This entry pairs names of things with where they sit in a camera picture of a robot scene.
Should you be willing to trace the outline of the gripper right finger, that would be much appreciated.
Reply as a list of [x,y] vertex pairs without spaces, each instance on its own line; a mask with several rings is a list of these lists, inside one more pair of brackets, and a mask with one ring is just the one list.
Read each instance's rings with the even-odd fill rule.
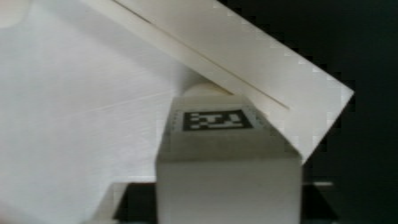
[[340,216],[315,185],[302,186],[301,224],[340,224]]

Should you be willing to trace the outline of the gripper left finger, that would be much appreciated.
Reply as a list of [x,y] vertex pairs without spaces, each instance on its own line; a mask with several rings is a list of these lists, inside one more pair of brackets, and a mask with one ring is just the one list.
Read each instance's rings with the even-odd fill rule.
[[95,224],[159,224],[157,184],[116,182],[95,212]]

